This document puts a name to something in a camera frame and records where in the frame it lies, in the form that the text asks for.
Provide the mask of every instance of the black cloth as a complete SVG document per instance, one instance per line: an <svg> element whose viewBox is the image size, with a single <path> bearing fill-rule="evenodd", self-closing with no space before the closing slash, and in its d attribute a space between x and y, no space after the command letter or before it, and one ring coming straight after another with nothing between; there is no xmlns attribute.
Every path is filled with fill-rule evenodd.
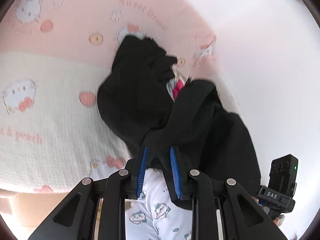
<svg viewBox="0 0 320 240"><path fill-rule="evenodd" d="M156 60L144 54L152 54L149 45L153 52L161 51L157 57L153 55ZM178 146L187 170L199 169L218 180L233 178L255 195L260 189L260 170L240 117L223 109L215 85L206 80L186 85L173 103L165 83L171 77L170 64L176 59L154 46L150 39L124 39L112 73L98 91L102 119L124 140L133 156L140 145L148 147L148 166L164 170L168 187L173 185L170 147ZM191 209L191 203L174 203Z"/></svg>
<svg viewBox="0 0 320 240"><path fill-rule="evenodd" d="M98 90L101 118L136 156L145 135L167 124L173 101L167 82L177 58L152 40L126 36L112 64L111 74Z"/></svg>

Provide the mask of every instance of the metal screw head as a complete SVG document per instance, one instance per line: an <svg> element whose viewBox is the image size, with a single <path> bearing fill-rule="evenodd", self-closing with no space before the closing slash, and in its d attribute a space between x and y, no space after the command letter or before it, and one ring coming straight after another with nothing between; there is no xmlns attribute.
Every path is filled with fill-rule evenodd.
<svg viewBox="0 0 320 240"><path fill-rule="evenodd" d="M83 185L89 185L91 183L91 179L90 178L85 178L82 180L82 184Z"/></svg>
<svg viewBox="0 0 320 240"><path fill-rule="evenodd" d="M234 186L236 184L236 181L234 179L227 179L227 183L230 185L230 186Z"/></svg>
<svg viewBox="0 0 320 240"><path fill-rule="evenodd" d="M190 174L191 174L192 176L198 176L198 175L200 174L200 172L199 172L198 170L191 170L191 171L190 171Z"/></svg>
<svg viewBox="0 0 320 240"><path fill-rule="evenodd" d="M125 176L125 175L128 175L129 174L129 171L127 170L119 170L119 175L120 176Z"/></svg>

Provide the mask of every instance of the white wall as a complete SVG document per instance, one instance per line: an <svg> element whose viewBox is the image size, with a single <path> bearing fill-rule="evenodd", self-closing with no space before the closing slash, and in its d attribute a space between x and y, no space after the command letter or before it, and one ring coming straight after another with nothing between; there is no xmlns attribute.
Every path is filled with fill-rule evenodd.
<svg viewBox="0 0 320 240"><path fill-rule="evenodd" d="M224 80L252 135L262 184L273 159L299 159L296 206L281 230L301 237L320 207L320 29L296 0L188 0L217 34Z"/></svg>

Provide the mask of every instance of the cartoon print fabric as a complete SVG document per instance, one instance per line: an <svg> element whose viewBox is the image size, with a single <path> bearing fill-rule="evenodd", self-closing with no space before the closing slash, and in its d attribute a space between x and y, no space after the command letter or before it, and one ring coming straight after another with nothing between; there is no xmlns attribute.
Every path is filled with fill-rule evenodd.
<svg viewBox="0 0 320 240"><path fill-rule="evenodd" d="M17 110L24 112L34 104L36 85L30 79L18 80L8 85L2 93L8 114L13 114Z"/></svg>
<svg viewBox="0 0 320 240"><path fill-rule="evenodd" d="M0 23L0 188L66 192L131 157L96 104L126 35L153 38L185 77L218 71L215 34L185 0L15 0Z"/></svg>
<svg viewBox="0 0 320 240"><path fill-rule="evenodd" d="M48 185L43 185L41 188L35 188L36 193L52 193L53 190Z"/></svg>
<svg viewBox="0 0 320 240"><path fill-rule="evenodd" d="M174 205L161 170L147 169L140 198L126 210L126 239L191 239L192 211Z"/></svg>

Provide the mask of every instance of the bedsheet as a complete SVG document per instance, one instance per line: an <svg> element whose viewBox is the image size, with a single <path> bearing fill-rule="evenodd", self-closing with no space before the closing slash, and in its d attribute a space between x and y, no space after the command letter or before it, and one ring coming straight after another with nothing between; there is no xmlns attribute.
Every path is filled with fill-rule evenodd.
<svg viewBox="0 0 320 240"><path fill-rule="evenodd" d="M151 37L183 76L218 72L216 36L185 0L16 0L0 23L0 188L66 192L130 154L96 93L128 35Z"/></svg>

